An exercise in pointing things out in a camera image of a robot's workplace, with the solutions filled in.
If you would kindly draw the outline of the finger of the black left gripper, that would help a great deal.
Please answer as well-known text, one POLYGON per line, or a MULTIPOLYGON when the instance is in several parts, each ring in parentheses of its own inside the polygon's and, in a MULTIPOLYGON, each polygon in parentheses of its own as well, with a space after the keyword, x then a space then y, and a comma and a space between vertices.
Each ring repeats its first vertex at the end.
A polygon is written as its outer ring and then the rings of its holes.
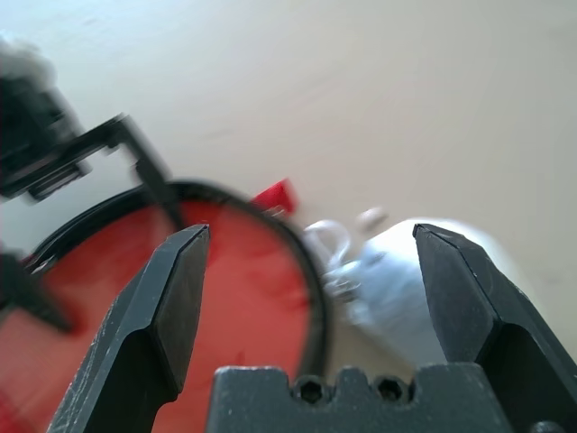
POLYGON ((12 253, 1 253, 1 320, 15 309, 61 332, 69 332, 72 322, 44 289, 41 279, 27 272, 12 253))

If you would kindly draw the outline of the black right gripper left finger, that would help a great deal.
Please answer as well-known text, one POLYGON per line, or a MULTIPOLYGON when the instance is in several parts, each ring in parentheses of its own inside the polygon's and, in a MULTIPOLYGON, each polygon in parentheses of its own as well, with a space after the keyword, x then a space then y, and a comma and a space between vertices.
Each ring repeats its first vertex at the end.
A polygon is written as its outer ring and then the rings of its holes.
POLYGON ((114 300, 50 432, 149 432, 182 393, 202 303, 206 225, 170 235, 114 300))

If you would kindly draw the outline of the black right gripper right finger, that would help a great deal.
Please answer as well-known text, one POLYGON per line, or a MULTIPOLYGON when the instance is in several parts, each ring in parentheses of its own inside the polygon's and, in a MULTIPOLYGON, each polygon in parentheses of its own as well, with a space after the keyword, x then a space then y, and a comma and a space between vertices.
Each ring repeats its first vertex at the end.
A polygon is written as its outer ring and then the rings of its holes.
POLYGON ((465 236, 429 224, 413 236, 446 359, 482 368, 516 432, 574 432, 576 364, 528 297, 465 236))

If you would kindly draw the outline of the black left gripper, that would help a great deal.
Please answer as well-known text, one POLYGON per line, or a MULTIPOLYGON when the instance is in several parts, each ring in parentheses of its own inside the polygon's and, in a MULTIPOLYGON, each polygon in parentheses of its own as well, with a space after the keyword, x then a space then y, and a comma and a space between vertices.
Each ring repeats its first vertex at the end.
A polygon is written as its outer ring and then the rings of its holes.
MULTIPOLYGON (((61 161, 68 144, 81 135, 74 115, 56 85, 49 60, 31 44, 1 40, 1 197, 29 194, 42 201, 56 190, 86 176, 84 162, 61 161)), ((117 115, 78 138, 88 149, 125 149, 151 201, 174 229, 184 229, 169 172, 141 129, 128 115, 117 115)))

